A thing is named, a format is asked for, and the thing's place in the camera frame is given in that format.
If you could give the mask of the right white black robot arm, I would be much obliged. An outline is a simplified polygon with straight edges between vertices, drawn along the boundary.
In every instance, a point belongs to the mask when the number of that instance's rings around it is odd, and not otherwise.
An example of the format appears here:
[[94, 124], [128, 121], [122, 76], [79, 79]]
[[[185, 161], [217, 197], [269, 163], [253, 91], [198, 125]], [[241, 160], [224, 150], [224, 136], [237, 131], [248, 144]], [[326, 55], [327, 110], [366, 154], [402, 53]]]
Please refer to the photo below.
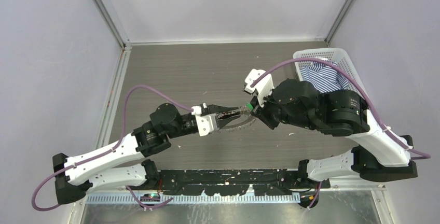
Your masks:
[[418, 176], [416, 163], [404, 149], [411, 137], [393, 140], [386, 135], [366, 101], [354, 91], [321, 93], [310, 82], [295, 79], [274, 86], [270, 77], [245, 90], [255, 94], [252, 115], [270, 129], [293, 125], [356, 142], [356, 147], [337, 156], [301, 160], [296, 181], [303, 188], [348, 175], [379, 183]]

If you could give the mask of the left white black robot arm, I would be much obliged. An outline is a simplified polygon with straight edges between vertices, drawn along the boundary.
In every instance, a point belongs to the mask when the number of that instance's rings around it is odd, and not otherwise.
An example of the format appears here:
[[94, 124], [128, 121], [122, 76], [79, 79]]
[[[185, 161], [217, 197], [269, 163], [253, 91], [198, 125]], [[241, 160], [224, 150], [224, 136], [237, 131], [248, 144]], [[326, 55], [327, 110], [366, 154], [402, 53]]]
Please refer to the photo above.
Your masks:
[[125, 135], [121, 141], [83, 155], [64, 153], [52, 157], [57, 203], [70, 204], [87, 194], [110, 187], [140, 186], [155, 189], [159, 175], [153, 162], [121, 167], [147, 158], [171, 147], [170, 139], [185, 135], [206, 136], [240, 118], [238, 107], [201, 104], [187, 114], [175, 105], [164, 103], [150, 115], [150, 120]]

